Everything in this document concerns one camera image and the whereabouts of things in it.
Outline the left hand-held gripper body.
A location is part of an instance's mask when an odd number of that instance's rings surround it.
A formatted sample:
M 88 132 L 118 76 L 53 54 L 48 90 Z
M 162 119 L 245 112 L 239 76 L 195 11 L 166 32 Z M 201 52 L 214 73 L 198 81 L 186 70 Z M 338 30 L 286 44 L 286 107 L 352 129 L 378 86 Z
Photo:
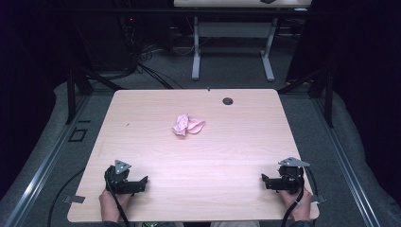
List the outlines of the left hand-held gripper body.
M 128 176 L 131 165 L 115 160 L 104 173 L 106 189 L 114 194 L 128 194 Z

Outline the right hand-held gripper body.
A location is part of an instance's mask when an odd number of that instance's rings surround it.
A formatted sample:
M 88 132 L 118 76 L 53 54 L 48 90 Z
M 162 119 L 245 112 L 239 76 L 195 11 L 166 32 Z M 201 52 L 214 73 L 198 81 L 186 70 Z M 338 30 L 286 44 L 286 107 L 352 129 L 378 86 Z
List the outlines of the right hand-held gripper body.
M 281 184 L 279 190 L 286 190 L 289 194 L 295 194 L 305 185 L 305 168 L 310 164 L 294 157 L 288 157 L 279 162 L 279 175 Z

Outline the person's left hand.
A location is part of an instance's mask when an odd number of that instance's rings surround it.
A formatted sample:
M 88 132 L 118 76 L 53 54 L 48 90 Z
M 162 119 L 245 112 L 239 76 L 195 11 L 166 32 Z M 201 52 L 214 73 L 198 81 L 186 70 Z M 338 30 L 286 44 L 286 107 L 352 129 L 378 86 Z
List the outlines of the person's left hand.
M 125 210 L 129 200 L 130 194 L 116 195 L 117 201 L 121 205 L 122 209 Z M 112 193 L 106 189 L 99 196 L 100 213 L 103 221 L 111 221 L 117 223 L 120 219 L 120 212 L 117 208 L 117 204 L 114 200 Z

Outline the person's right hand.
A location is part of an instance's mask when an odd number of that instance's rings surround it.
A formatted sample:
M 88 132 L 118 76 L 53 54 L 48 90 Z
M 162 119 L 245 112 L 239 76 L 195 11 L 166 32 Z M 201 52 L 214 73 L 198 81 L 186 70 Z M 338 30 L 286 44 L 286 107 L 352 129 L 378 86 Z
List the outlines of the person's right hand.
M 295 205 L 295 207 L 290 212 L 290 216 L 294 221 L 310 220 L 312 195 L 306 189 L 304 189 L 302 193 L 303 196 L 300 199 L 298 199 L 300 194 L 291 195 L 287 191 L 284 190 L 279 191 L 279 194 L 282 197 L 286 205 L 286 208 L 289 208 L 291 205 Z

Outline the white-legged desk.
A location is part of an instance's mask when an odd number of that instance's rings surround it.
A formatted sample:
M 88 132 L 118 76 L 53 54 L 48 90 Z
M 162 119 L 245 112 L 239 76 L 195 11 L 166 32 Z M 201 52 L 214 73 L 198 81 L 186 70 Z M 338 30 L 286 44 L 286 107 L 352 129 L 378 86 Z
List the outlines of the white-legged desk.
M 183 9 L 270 9 L 279 12 L 288 9 L 290 12 L 307 11 L 312 0 L 276 0 L 265 4 L 260 0 L 174 0 L 174 6 Z M 200 78 L 201 50 L 200 37 L 205 38 L 266 38 L 266 46 L 260 51 L 267 81 L 274 81 L 270 65 L 270 50 L 277 28 L 277 17 L 270 22 L 200 22 L 194 17 L 194 59 L 192 79 Z

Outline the aluminium floor rail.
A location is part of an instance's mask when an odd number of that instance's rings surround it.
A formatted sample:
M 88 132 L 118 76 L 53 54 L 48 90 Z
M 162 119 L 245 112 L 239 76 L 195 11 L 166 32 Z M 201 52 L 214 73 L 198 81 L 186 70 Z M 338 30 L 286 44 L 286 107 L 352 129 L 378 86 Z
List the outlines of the aluminium floor rail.
M 382 227 L 372 205 L 369 202 L 365 190 L 362 188 L 357 178 L 357 175 L 348 159 L 348 156 L 345 153 L 345 150 L 336 134 L 335 129 L 333 127 L 330 127 L 324 118 L 322 103 L 318 99 L 312 99 L 311 103 L 318 117 L 322 121 L 326 133 L 328 134 L 328 137 L 334 148 L 334 155 L 340 167 L 342 176 L 347 183 L 347 186 L 352 194 L 355 204 L 357 205 L 358 211 L 360 212 L 361 217 L 365 222 L 366 227 Z
M 76 227 L 67 219 L 89 159 L 106 98 L 85 96 L 73 121 L 64 123 L 58 102 L 22 173 L 0 201 L 0 227 Z

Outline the black metal frame post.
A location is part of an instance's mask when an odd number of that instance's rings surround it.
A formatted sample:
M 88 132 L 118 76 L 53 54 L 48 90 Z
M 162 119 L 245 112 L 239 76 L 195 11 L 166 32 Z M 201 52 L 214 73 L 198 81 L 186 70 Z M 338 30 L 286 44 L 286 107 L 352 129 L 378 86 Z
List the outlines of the black metal frame post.
M 308 81 L 311 81 L 311 86 L 307 91 L 310 98 L 319 98 L 321 94 L 324 94 L 323 118 L 327 125 L 333 128 L 334 75 L 332 74 L 331 66 L 326 65 L 322 69 L 316 70 L 302 79 L 294 80 L 290 84 L 279 89 L 278 93 L 280 95 L 286 94 Z
M 68 116 L 66 124 L 70 124 L 77 115 L 76 89 L 84 96 L 90 96 L 94 88 L 89 79 L 94 79 L 114 91 L 122 90 L 122 87 L 103 78 L 101 75 L 85 66 L 71 67 L 67 75 L 67 101 Z

